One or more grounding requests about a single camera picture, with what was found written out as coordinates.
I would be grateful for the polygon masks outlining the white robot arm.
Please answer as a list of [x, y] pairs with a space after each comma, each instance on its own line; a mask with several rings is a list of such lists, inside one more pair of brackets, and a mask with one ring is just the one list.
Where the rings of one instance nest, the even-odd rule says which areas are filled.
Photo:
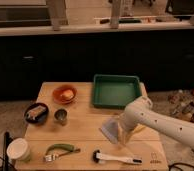
[[132, 132], [138, 124], [146, 125], [194, 150], [194, 123], [156, 113], [152, 101], [140, 96], [129, 103], [119, 117], [121, 128]]

